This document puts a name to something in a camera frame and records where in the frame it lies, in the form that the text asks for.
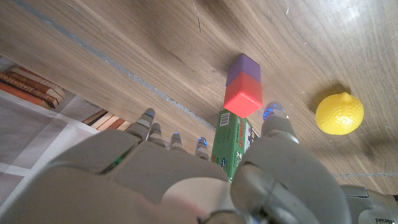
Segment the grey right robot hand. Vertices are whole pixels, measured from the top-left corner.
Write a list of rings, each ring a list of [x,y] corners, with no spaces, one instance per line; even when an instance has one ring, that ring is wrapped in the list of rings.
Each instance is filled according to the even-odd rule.
[[[180,136],[170,147],[145,110],[47,163],[1,210],[2,223],[396,223],[397,197],[339,185],[299,144],[279,103],[235,175]]]

